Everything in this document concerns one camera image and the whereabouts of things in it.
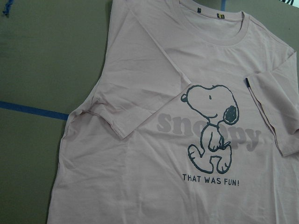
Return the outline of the pink snoopy t-shirt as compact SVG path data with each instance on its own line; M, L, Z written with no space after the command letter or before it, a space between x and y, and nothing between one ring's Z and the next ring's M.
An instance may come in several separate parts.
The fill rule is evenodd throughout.
M115 0L49 224L296 224L297 54L245 12Z

